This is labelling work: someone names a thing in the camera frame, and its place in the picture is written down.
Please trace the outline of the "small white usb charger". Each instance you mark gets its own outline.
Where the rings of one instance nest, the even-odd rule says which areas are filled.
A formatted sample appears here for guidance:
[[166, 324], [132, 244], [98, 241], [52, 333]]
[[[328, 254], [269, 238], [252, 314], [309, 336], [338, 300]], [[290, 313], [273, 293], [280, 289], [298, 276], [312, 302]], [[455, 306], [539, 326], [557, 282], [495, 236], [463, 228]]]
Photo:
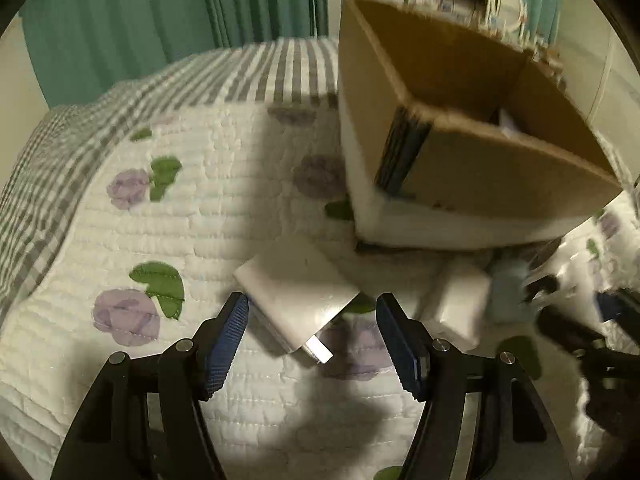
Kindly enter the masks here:
[[468, 352], [480, 343], [490, 276], [473, 260], [455, 258], [423, 298], [420, 321], [434, 338]]

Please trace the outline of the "grey checked bedsheet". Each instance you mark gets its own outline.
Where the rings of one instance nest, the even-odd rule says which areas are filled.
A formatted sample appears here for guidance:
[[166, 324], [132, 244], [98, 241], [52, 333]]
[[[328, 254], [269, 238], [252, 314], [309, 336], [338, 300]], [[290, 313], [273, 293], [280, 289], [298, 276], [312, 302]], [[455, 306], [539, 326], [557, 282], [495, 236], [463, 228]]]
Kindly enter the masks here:
[[37, 288], [82, 194], [114, 147], [160, 116], [220, 102], [337, 104], [334, 38], [284, 38], [190, 55], [44, 116], [1, 192], [1, 311]]

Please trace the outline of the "white oval vanity mirror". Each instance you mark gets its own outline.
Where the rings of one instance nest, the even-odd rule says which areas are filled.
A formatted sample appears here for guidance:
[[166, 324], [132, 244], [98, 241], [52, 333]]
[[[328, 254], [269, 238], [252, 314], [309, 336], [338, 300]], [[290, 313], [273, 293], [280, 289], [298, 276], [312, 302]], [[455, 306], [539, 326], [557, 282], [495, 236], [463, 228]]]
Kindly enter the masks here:
[[527, 20], [525, 0], [488, 0], [487, 24], [503, 35], [524, 35]]

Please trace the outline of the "teal window curtain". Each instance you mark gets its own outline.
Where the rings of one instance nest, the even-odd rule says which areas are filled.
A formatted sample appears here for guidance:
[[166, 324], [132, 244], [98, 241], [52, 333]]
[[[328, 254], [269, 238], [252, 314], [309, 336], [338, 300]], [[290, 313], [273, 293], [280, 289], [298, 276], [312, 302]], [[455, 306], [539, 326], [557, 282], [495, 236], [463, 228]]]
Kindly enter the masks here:
[[18, 13], [50, 107], [191, 54], [329, 31], [328, 0], [27, 0]]

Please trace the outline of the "light blue earbuds case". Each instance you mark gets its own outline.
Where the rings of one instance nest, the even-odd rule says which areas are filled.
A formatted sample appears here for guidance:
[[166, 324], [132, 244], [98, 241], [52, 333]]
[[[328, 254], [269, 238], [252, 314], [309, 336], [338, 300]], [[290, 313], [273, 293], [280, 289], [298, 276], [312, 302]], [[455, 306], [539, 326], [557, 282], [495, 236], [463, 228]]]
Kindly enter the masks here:
[[490, 267], [491, 288], [487, 314], [496, 324], [528, 322], [532, 308], [525, 301], [528, 264], [521, 259], [500, 259]]

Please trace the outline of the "white floral quilt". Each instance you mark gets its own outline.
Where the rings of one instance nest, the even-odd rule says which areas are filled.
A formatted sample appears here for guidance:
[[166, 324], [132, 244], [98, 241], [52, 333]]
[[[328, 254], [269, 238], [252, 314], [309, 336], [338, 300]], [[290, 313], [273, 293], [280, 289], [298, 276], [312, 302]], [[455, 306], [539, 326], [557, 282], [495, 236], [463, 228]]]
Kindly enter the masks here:
[[[296, 168], [354, 138], [334, 110], [309, 126], [262, 104], [198, 107], [125, 141], [89, 184], [61, 251], [1, 332], [1, 432], [47, 479], [93, 379], [116, 351], [147, 356], [192, 335], [238, 288], [237, 268], [282, 237], [306, 240], [342, 274], [344, 295], [392, 292], [425, 311], [454, 256], [486, 259], [510, 242], [499, 222], [471, 226], [368, 191], [377, 255], [352, 222], [299, 192]], [[421, 407], [392, 369], [370, 311], [322, 333], [326, 365], [288, 353], [253, 320], [222, 389], [202, 411], [231, 479], [385, 479], [404, 461]]]

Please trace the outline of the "open cardboard box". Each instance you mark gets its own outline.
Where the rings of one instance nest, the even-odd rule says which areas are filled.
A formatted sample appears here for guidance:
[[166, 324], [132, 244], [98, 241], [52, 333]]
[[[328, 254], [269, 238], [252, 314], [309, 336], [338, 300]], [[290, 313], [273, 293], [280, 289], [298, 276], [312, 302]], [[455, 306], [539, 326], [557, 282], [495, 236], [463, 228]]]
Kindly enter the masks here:
[[622, 189], [529, 54], [434, 15], [345, 0], [337, 97], [355, 229], [372, 245], [553, 240]]

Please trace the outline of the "large white power adapter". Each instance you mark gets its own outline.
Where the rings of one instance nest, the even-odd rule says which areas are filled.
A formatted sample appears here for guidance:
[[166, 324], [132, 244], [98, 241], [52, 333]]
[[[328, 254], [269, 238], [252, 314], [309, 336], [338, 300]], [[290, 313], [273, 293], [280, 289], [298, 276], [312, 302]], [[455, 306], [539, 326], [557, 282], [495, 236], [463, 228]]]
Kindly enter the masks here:
[[234, 277], [286, 352], [303, 349], [321, 364], [333, 358], [318, 333], [359, 288], [309, 240], [282, 236], [239, 266]]

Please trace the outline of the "white louvered wardrobe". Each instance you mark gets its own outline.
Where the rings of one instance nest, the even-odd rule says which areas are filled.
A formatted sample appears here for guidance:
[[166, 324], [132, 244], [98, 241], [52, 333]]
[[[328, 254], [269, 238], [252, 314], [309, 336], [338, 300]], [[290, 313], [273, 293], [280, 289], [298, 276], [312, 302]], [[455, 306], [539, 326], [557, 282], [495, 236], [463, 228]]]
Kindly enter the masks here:
[[567, 91], [590, 126], [639, 173], [639, 73], [593, 0], [560, 0], [555, 45]]

